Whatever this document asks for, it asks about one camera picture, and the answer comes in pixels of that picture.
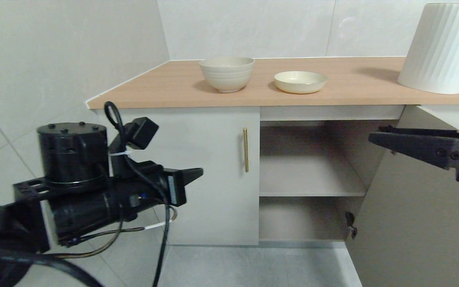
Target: bolt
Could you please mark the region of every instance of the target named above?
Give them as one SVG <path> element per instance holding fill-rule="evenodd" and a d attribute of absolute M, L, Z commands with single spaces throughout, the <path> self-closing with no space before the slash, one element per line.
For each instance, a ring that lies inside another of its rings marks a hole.
<path fill-rule="evenodd" d="M 437 156 L 440 156 L 440 157 L 445 157 L 447 155 L 447 152 L 445 149 L 437 149 L 437 151 L 435 152 L 435 154 Z"/>
<path fill-rule="evenodd" d="M 450 157 L 451 157 L 453 160 L 458 160 L 458 159 L 459 159 L 459 152 L 453 152 L 453 153 L 451 153 Z"/>

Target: wooden countertop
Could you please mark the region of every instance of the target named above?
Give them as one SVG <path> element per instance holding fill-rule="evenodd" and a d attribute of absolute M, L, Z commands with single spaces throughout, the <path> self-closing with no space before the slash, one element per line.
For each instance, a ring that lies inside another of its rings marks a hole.
<path fill-rule="evenodd" d="M 403 57 L 258 59 L 247 87 L 235 93 L 210 87 L 198 62 L 168 62 L 87 104 L 90 109 L 102 109 L 107 100 L 119 108 L 459 105 L 459 94 L 435 94 L 398 84 Z M 314 71 L 329 80 L 318 93 L 291 94 L 273 83 L 281 71 Z"/>

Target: wire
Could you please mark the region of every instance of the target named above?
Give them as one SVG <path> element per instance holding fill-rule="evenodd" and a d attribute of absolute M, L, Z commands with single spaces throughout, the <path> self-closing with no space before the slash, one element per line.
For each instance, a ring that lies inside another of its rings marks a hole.
<path fill-rule="evenodd" d="M 169 206 L 169 208 L 173 210 L 173 217 L 171 217 L 169 222 L 173 222 L 173 221 L 175 221 L 175 219 L 177 219 L 178 211 L 175 209 L 175 207 L 172 207 L 171 205 Z M 149 229 L 153 229 L 153 228 L 164 226 L 165 224 L 166 224 L 166 222 L 163 221 L 163 222 L 159 222 L 159 223 L 156 223 L 156 224 L 147 225 L 145 227 L 134 227 L 134 228 L 122 229 L 121 232 L 123 233 L 123 232 L 137 232 L 137 231 L 149 230 Z M 88 241 L 90 239 L 93 239 L 93 238 L 96 238 L 96 237 L 99 237 L 99 236 L 105 236 L 105 235 L 108 235 L 108 234 L 113 234 L 115 232 L 117 232 L 117 229 L 108 230 L 108 231 L 104 231 L 104 232 L 99 232 L 99 233 L 91 234 L 91 235 L 88 235 L 88 236 L 83 236 L 83 237 L 79 238 L 79 240 L 80 240 L 80 243 L 82 243 L 84 241 Z"/>
<path fill-rule="evenodd" d="M 106 178 L 107 183 L 110 187 L 110 189 L 113 191 L 113 196 L 116 196 L 113 182 L 111 181 L 111 178 L 107 174 L 106 170 L 102 167 L 102 165 L 99 165 L 100 170 L 102 171 L 102 174 L 104 175 L 104 178 Z M 85 252 L 85 253 L 49 253 L 47 254 L 48 256 L 54 256 L 57 258 L 86 258 L 90 256 L 96 256 L 97 254 L 100 254 L 104 251 L 106 251 L 113 243 L 116 241 L 118 236 L 120 236 L 120 233 L 122 232 L 122 227 L 124 225 L 124 213 L 123 213 L 123 207 L 120 202 L 118 202 L 118 205 L 120 206 L 120 223 L 118 224 L 118 229 L 115 230 L 115 235 L 111 240 L 109 240 L 106 244 L 104 244 L 102 247 L 90 251 L 90 252 Z"/>
<path fill-rule="evenodd" d="M 113 114 L 116 116 L 116 121 L 113 119 L 113 116 L 111 116 L 111 113 L 109 111 L 109 108 L 113 111 Z M 126 150 L 126 136 L 125 136 L 125 130 L 124 130 L 124 124 L 122 121 L 122 116 L 120 115 L 120 112 L 118 111 L 118 108 L 113 102 L 107 101 L 104 103 L 104 113 L 106 113 L 106 117 L 109 120 L 109 122 L 118 130 L 118 134 L 120 136 L 120 152 L 124 152 Z M 129 167 L 132 169 L 132 171 L 137 174 L 147 185 L 149 185 L 152 189 L 155 189 L 161 197 L 162 200 L 164 201 L 164 206 L 166 209 L 166 220 L 164 224 L 164 233 L 162 236 L 162 243 L 161 243 L 161 249 L 159 252 L 159 258 L 157 260 L 157 268 L 155 269 L 155 278 L 153 279 L 153 287 L 157 287 L 159 284 L 159 279 L 161 276 L 161 271 L 162 271 L 162 262 L 164 261 L 164 253 L 166 251 L 166 243 L 167 243 L 167 236 L 169 232 L 169 201 L 167 196 L 164 194 L 164 191 L 159 187 L 157 184 L 152 182 L 147 176 L 142 174 L 135 165 L 133 164 L 133 161 L 131 158 L 129 158 L 129 155 L 122 155 L 125 157 L 125 160 Z"/>
<path fill-rule="evenodd" d="M 37 264 L 49 266 L 69 274 L 88 287 L 103 287 L 102 284 L 93 278 L 93 276 L 88 274 L 77 265 L 74 265 L 66 260 L 54 258 L 52 256 L 0 249 L 0 261 L 25 265 Z"/>

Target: cabinet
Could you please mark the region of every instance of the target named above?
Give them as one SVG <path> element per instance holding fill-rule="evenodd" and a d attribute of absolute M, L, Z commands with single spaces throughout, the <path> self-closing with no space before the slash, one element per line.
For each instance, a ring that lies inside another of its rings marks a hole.
<path fill-rule="evenodd" d="M 398 127 L 454 129 L 414 106 Z M 354 227 L 346 246 L 363 286 L 459 286 L 454 170 L 386 152 Z"/>
<path fill-rule="evenodd" d="M 204 169 L 204 175 L 186 187 L 187 204 L 178 208 L 178 218 L 171 224 L 170 244 L 257 245 L 259 107 L 120 112 L 124 122 L 147 116 L 159 125 L 148 148 L 131 153 L 131 158 L 153 160 L 173 169 Z M 244 128 L 248 132 L 248 172 L 244 162 Z M 163 220 L 162 206 L 155 211 Z"/>
<path fill-rule="evenodd" d="M 260 244 L 342 246 L 344 214 L 358 213 L 384 154 L 367 136 L 385 124 L 396 121 L 262 121 Z"/>

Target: white plate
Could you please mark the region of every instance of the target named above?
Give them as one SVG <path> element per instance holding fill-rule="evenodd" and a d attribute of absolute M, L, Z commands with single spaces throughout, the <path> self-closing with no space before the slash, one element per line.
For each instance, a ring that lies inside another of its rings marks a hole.
<path fill-rule="evenodd" d="M 314 93 L 327 83 L 327 76 L 308 71 L 285 71 L 274 76 L 278 89 L 290 93 Z"/>

